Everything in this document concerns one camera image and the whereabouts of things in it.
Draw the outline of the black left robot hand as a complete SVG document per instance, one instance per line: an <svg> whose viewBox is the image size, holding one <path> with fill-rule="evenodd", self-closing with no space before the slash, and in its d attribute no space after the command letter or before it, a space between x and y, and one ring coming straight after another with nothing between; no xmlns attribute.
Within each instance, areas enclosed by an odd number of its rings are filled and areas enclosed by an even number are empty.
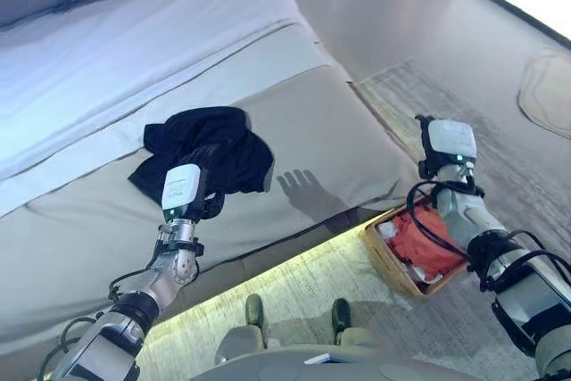
<svg viewBox="0 0 571 381"><path fill-rule="evenodd" d="M198 223L221 213L226 186L219 183L216 172L220 152L220 145L202 145L167 172L161 197L167 223L174 219Z"/></svg>

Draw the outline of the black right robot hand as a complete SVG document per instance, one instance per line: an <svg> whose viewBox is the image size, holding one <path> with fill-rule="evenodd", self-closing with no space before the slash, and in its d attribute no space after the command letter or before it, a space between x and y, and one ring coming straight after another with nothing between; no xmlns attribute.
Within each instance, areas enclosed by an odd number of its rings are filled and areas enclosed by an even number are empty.
<svg viewBox="0 0 571 381"><path fill-rule="evenodd" d="M418 163L422 179L467 183L476 165L476 139L471 126L450 119L416 115L425 159Z"/></svg>

